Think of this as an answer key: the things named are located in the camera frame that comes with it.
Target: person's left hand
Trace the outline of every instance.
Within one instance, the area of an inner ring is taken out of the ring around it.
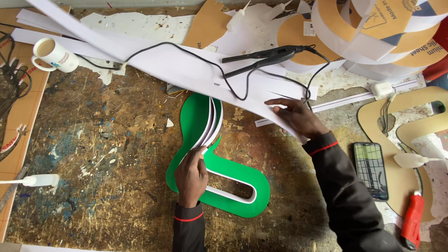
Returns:
[[[179,190],[179,206],[193,208],[204,194],[208,182],[204,156],[201,154],[206,146],[192,149],[174,172]]]

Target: label sticker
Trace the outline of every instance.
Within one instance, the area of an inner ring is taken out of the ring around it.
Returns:
[[[313,36],[313,37],[316,36],[312,22],[308,22],[308,21],[303,22],[303,35],[304,36]]]

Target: black jacket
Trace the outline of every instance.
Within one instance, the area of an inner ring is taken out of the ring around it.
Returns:
[[[349,157],[333,133],[303,146],[312,157],[316,177],[327,203],[329,226],[343,251],[402,251],[397,239],[384,231],[383,218],[373,198],[355,172]],[[197,252],[204,248],[205,225],[202,206],[176,207],[173,251]]]

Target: paint-stained wooden surface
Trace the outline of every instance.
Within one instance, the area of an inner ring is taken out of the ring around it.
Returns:
[[[144,14],[195,14],[148,8]],[[92,12],[74,10],[78,18]],[[19,186],[5,241],[107,251],[171,251],[177,194],[165,172],[182,143],[180,111],[191,94],[169,98],[166,83],[128,66],[104,86],[98,74],[78,67],[50,75],[31,135],[28,174],[56,173],[57,189]],[[320,103],[365,92],[331,91]],[[318,113],[344,150],[367,138],[356,121],[365,103]],[[167,119],[174,126],[166,128]],[[263,172],[271,187],[268,207],[246,219],[204,205],[209,251],[340,251],[329,230],[325,203],[311,159],[275,125],[224,103],[216,154]],[[221,179],[209,184],[239,195],[248,188]]]

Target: smartphone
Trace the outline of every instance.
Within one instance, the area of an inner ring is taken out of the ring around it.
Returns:
[[[364,181],[374,200],[388,201],[388,183],[381,145],[379,143],[354,143],[353,159],[358,178]]]

